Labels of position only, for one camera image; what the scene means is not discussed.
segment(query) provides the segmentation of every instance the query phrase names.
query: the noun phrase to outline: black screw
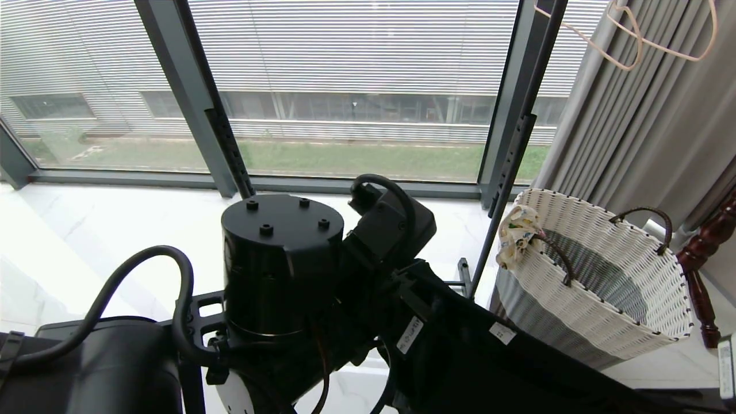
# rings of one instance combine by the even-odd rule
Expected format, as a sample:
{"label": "black screw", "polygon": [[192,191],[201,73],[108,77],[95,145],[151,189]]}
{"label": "black screw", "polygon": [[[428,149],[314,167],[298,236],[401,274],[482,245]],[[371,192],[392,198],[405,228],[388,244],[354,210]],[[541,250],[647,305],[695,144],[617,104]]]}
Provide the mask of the black screw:
{"label": "black screw", "polygon": [[274,228],[270,224],[264,224],[261,226],[261,234],[264,236],[271,236],[274,233]]}

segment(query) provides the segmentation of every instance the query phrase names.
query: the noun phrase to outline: white cord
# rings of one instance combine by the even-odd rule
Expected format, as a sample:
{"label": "white cord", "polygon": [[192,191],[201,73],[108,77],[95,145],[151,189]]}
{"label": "white cord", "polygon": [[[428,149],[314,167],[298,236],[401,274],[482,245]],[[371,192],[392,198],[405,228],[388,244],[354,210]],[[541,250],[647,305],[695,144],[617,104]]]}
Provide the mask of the white cord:
{"label": "white cord", "polygon": [[[583,32],[581,32],[580,30],[576,29],[572,25],[567,24],[564,21],[561,23],[561,25],[564,26],[564,27],[567,27],[568,29],[570,29],[573,32],[575,32],[578,36],[580,36],[580,38],[582,38],[584,41],[586,41],[592,48],[594,48],[595,50],[597,50],[598,53],[600,53],[603,57],[605,57],[606,60],[608,60],[609,62],[611,62],[614,65],[616,65],[622,71],[631,71],[634,67],[636,67],[641,62],[641,60],[642,60],[642,48],[643,48],[643,45],[644,44],[648,44],[649,46],[652,46],[655,49],[661,50],[661,51],[663,51],[665,53],[669,53],[670,55],[677,56],[677,57],[680,57],[682,59],[689,60],[691,62],[698,62],[700,60],[703,60],[710,53],[710,51],[713,48],[713,45],[715,43],[716,35],[718,34],[718,14],[716,13],[716,9],[715,9],[715,0],[708,0],[708,4],[710,6],[710,15],[711,15],[711,19],[713,21],[713,30],[712,30],[712,33],[711,33],[711,36],[710,36],[710,42],[708,43],[708,47],[698,57],[694,57],[694,56],[690,56],[690,55],[685,55],[683,53],[680,53],[680,52],[674,51],[672,49],[666,48],[666,47],[664,47],[662,45],[659,45],[657,43],[654,43],[653,41],[650,41],[649,39],[644,38],[644,36],[642,35],[641,30],[639,28],[639,23],[637,22],[637,19],[634,16],[634,13],[631,11],[631,9],[628,8],[627,6],[619,6],[618,4],[616,4],[615,0],[610,0],[609,1],[608,7],[606,8],[606,17],[608,17],[608,19],[610,21],[612,21],[616,26],[618,26],[620,29],[622,29],[624,32],[626,32],[628,35],[634,36],[637,39],[637,55],[634,58],[634,62],[631,65],[629,65],[629,66],[624,65],[618,59],[616,59],[615,57],[613,57],[613,56],[609,55],[608,53],[606,53],[606,51],[603,50],[599,45],[595,44],[592,40],[590,40],[590,38],[588,36],[586,36]],[[634,31],[633,32],[631,30],[625,28],[624,25],[622,25],[617,19],[615,19],[615,18],[613,18],[611,16],[611,8],[612,7],[614,9],[616,9],[617,11],[624,11],[624,13],[629,16],[629,19],[631,20],[631,27],[634,28]],[[541,13],[541,14],[547,16],[547,17],[550,17],[550,14],[547,13],[547,12],[545,12],[544,10],[538,8],[538,6],[536,5],[536,3],[534,5],[534,9],[538,13]]]}

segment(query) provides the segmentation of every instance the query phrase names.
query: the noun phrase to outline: white woven basket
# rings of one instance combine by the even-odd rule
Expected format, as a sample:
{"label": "white woven basket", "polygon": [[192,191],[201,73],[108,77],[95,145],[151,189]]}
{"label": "white woven basket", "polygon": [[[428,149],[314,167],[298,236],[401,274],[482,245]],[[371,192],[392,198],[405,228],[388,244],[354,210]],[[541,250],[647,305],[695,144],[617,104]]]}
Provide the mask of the white woven basket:
{"label": "white woven basket", "polygon": [[547,238],[580,279],[565,286],[567,271],[553,260],[554,249],[533,242],[511,272],[513,279],[500,273],[497,284],[506,314],[519,328],[599,369],[690,336],[682,268],[668,248],[658,254],[659,240],[625,220],[610,222],[616,216],[603,208],[557,192],[529,189],[515,203],[537,210]]}

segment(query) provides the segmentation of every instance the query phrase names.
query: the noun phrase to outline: curtain fold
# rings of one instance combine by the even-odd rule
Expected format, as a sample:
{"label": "curtain fold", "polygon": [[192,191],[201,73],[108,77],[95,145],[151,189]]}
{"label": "curtain fold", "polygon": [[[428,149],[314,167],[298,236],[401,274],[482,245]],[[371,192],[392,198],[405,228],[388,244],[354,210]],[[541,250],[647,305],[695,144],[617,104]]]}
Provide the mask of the curtain fold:
{"label": "curtain fold", "polygon": [[[707,1],[629,6],[642,33],[658,44],[699,55],[710,40]],[[717,6],[718,39],[700,62],[645,45],[640,65],[625,72],[589,50],[534,186],[611,211],[658,207],[675,229],[697,228],[736,183],[736,2]],[[612,26],[604,19],[597,34]],[[615,31],[605,40],[598,44],[612,56],[634,60],[632,36]]]}

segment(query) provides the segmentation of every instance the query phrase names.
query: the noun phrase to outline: glass pane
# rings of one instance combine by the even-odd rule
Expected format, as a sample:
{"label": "glass pane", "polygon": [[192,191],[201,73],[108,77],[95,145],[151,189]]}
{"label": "glass pane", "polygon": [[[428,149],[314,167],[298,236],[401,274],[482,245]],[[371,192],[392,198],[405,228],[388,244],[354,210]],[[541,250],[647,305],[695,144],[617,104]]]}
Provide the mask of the glass pane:
{"label": "glass pane", "polygon": [[249,172],[475,182],[516,1],[189,4]]}
{"label": "glass pane", "polygon": [[[565,10],[565,21],[591,36],[608,3],[608,0],[570,0]],[[574,32],[560,28],[532,110],[537,115],[537,123],[524,153],[516,177],[517,183],[530,183],[539,174],[565,110],[586,46],[585,41]]]}
{"label": "glass pane", "polygon": [[207,172],[133,0],[3,1],[0,113],[42,167]]}

